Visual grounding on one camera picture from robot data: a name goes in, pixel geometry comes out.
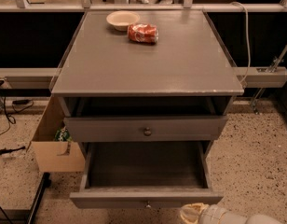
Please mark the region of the grey drawer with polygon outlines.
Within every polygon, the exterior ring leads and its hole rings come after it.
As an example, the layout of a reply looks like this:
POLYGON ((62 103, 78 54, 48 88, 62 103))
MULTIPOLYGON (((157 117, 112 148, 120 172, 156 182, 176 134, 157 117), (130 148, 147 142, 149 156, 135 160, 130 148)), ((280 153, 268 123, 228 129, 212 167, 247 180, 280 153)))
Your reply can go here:
POLYGON ((200 142, 93 143, 80 189, 79 208, 179 208, 217 204, 200 142))
POLYGON ((84 143, 214 140, 226 121, 210 97, 81 98, 64 119, 84 143))

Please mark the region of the grey top drawer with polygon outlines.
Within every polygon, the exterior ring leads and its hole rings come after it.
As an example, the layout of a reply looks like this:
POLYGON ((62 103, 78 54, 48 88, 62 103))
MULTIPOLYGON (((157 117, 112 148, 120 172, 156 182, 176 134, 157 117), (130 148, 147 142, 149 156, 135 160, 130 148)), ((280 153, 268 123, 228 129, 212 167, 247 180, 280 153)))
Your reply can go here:
POLYGON ((84 143, 214 140, 226 121, 210 97, 81 98, 64 119, 84 143))

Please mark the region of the grey drawer cabinet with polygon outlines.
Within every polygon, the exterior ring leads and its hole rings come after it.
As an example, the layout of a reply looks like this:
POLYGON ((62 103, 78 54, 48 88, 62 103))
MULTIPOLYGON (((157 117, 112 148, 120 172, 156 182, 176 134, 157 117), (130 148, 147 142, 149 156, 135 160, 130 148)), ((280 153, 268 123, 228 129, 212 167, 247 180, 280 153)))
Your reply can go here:
POLYGON ((106 12, 86 15, 52 93, 71 117, 81 98, 210 97, 225 115, 243 88, 199 11, 143 11, 159 30, 154 45, 132 42, 107 24, 106 12))

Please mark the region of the green snack bag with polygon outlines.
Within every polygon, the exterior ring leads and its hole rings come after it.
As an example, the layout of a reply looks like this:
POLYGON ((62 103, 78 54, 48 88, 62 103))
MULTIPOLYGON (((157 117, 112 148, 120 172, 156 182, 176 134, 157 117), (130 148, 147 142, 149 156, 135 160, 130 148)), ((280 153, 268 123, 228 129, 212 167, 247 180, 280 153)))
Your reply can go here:
POLYGON ((72 141, 72 137, 69 134, 69 131, 67 130, 66 127, 62 127, 60 128, 54 137, 55 141, 60 141, 60 142, 71 142, 72 141))

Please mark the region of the cardboard box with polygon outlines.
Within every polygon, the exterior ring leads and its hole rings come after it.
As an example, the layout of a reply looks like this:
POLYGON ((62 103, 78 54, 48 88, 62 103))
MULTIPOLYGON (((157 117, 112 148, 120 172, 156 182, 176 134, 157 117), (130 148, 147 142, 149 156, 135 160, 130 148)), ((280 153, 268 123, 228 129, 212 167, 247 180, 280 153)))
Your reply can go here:
POLYGON ((63 119, 59 100, 51 97, 31 142, 41 172, 81 172, 84 169, 85 158, 78 143, 54 140, 56 132, 65 127, 63 119))

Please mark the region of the crushed red soda can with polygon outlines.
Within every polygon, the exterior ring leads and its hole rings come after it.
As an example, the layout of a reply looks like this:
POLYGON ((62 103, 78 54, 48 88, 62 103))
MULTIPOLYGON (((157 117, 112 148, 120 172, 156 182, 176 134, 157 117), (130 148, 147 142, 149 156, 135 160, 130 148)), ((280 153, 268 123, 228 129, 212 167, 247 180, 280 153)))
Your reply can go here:
POLYGON ((158 30, 154 24, 132 24, 128 27, 128 38, 134 42, 155 44, 158 40, 158 30))

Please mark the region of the black power adapter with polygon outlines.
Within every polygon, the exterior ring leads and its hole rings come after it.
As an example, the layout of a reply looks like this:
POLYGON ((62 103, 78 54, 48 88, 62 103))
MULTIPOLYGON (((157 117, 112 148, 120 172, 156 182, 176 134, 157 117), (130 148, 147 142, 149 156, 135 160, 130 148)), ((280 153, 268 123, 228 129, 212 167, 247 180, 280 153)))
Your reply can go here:
POLYGON ((13 105, 27 105, 31 102, 31 100, 29 99, 22 99, 22 100, 15 100, 15 101, 12 101, 12 104, 13 105))

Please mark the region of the beige bowl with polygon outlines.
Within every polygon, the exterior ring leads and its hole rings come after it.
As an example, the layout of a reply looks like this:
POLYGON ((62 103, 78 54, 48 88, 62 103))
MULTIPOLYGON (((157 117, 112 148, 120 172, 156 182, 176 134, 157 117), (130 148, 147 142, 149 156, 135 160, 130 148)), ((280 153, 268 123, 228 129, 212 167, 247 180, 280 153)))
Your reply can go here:
POLYGON ((115 11, 106 17, 106 21, 116 30, 125 32, 128 27, 140 20, 138 13, 133 11, 115 11))

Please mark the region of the black metal frame base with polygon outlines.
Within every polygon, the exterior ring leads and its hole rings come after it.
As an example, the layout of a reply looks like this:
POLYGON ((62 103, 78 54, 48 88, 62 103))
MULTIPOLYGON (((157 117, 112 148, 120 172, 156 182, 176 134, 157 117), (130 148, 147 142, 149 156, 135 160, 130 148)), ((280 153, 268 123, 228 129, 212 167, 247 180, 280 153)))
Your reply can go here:
POLYGON ((0 224, 34 224, 45 190, 51 185, 50 173, 43 173, 33 203, 28 209, 4 209, 0 205, 0 224))

